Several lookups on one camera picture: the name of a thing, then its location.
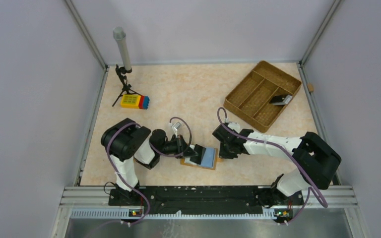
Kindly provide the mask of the yellow leather card holder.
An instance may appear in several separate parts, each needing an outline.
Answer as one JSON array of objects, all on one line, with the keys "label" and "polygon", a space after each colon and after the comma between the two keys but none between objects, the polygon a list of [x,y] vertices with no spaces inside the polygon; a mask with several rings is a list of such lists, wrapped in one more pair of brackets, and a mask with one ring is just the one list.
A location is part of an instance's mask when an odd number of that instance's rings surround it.
[{"label": "yellow leather card holder", "polygon": [[185,157],[180,159],[180,164],[183,166],[190,166],[195,168],[215,170],[216,164],[219,161],[218,149],[214,147],[202,147],[196,145],[196,152],[199,155],[193,157]]}]

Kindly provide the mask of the black credit card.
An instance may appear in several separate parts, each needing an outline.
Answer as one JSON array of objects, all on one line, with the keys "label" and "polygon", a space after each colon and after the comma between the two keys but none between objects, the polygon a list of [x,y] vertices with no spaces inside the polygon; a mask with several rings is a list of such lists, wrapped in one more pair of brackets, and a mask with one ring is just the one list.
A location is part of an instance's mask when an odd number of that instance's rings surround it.
[{"label": "black credit card", "polygon": [[196,144],[193,149],[196,152],[195,156],[190,157],[190,161],[194,164],[201,165],[206,148]]}]

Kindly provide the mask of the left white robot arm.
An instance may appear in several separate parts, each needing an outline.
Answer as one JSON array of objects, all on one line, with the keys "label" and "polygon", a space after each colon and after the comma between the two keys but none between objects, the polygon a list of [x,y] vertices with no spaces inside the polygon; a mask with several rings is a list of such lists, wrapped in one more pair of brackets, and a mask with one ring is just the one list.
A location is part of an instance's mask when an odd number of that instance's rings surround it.
[{"label": "left white robot arm", "polygon": [[168,138],[162,129],[150,130],[126,118],[103,133],[101,145],[116,175],[116,183],[109,193],[110,206],[137,205],[145,200],[135,164],[150,170],[161,156],[182,159],[201,155],[178,133],[180,126],[179,122],[174,124],[173,135]]}]

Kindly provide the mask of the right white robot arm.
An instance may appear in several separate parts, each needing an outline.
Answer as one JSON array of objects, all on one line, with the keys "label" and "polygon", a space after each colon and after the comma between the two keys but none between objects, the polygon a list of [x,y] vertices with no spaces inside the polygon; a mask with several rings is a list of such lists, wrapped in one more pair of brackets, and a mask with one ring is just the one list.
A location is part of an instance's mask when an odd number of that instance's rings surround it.
[{"label": "right white robot arm", "polygon": [[263,205],[285,204],[295,193],[307,189],[322,207],[328,207],[322,190],[330,186],[342,159],[316,133],[308,131],[301,137],[273,136],[241,129],[239,124],[230,122],[220,124],[212,135],[220,142],[219,155],[223,159],[234,159],[241,154],[269,155],[287,159],[296,166],[277,177],[261,196]]}]

